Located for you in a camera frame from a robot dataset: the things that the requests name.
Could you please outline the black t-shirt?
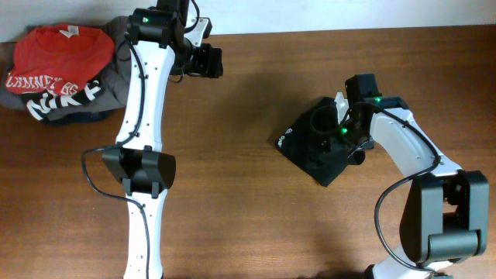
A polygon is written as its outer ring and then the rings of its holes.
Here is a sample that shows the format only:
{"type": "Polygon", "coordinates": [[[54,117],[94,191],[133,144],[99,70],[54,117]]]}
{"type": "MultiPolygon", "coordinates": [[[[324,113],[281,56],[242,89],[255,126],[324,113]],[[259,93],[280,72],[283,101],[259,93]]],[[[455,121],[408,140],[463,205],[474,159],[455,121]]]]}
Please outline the black t-shirt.
{"type": "Polygon", "coordinates": [[[337,108],[334,98],[324,97],[300,114],[275,141],[275,148],[294,165],[328,187],[349,165],[360,165],[365,151],[374,142],[365,138],[358,143],[346,141],[348,132],[336,132],[337,108]]]}

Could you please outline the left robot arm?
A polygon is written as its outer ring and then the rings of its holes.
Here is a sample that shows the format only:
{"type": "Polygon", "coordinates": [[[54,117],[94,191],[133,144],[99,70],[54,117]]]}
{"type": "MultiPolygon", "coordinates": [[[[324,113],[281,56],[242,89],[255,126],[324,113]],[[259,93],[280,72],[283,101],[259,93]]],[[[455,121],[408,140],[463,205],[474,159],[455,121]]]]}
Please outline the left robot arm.
{"type": "Polygon", "coordinates": [[[161,123],[167,83],[186,76],[220,78],[222,50],[205,42],[207,17],[188,15],[194,1],[158,1],[128,18],[130,81],[124,119],[115,144],[102,160],[122,185],[128,207],[129,244],[125,278],[162,278],[161,221],[176,172],[174,156],[162,151],[161,123]]]}

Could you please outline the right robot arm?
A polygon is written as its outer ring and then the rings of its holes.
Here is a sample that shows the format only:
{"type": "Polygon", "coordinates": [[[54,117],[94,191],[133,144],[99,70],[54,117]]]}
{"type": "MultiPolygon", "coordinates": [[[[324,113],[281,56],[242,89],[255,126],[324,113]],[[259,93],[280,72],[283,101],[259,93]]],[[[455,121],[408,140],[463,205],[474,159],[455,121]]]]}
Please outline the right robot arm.
{"type": "Polygon", "coordinates": [[[445,278],[444,269],[487,249],[490,184],[478,170],[449,159],[415,121],[406,102],[382,95],[373,74],[356,74],[337,93],[328,135],[351,151],[381,145],[403,178],[386,188],[374,207],[374,225],[388,256],[371,264],[365,278],[445,278]],[[402,185],[408,197],[392,249],[381,231],[380,210],[402,185]]]}

